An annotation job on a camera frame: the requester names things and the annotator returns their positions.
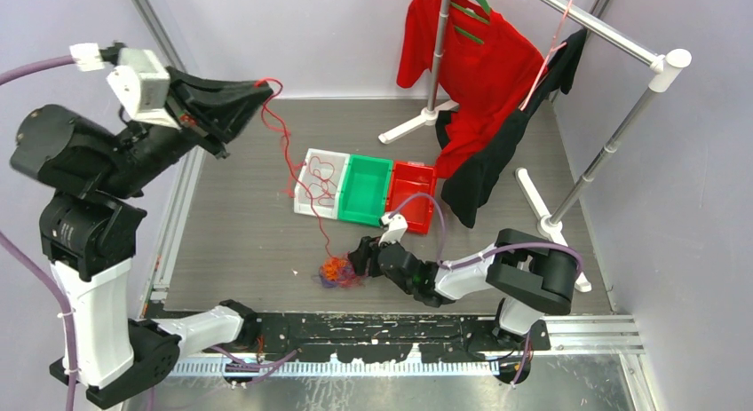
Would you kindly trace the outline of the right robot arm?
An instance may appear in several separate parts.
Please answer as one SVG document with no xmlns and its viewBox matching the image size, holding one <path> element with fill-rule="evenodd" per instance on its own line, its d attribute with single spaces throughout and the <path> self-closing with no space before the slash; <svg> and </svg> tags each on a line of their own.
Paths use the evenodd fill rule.
<svg viewBox="0 0 753 411">
<path fill-rule="evenodd" d="M 571 312 L 582 256 L 561 244 L 503 229 L 495 242 L 457 260 L 421 260 L 398 241 L 365 236 L 347 259 L 355 274 L 384 276 L 416 301 L 438 308 L 472 293 L 503 293 L 492 327 L 495 342 L 517 348 L 544 315 Z"/>
</svg>

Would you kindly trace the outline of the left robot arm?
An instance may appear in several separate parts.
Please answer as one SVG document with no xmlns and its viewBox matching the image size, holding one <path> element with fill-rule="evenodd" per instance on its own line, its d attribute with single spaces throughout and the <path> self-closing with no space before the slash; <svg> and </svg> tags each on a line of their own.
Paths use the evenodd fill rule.
<svg viewBox="0 0 753 411">
<path fill-rule="evenodd" d="M 119 133 L 57 104 L 20 124 L 11 166 L 49 186 L 39 218 L 41 246 L 56 292 L 67 301 L 75 345 L 50 366 L 81 383 L 107 409 L 160 383 L 185 356 L 219 344 L 246 352 L 258 342 L 257 314 L 232 299 L 175 320 L 127 315 L 127 283 L 137 231 L 146 217 L 130 205 L 144 187 L 201 147 L 219 158 L 272 97 L 265 80 L 201 79 L 169 67 L 163 107 L 171 126 L 132 116 Z"/>
</svg>

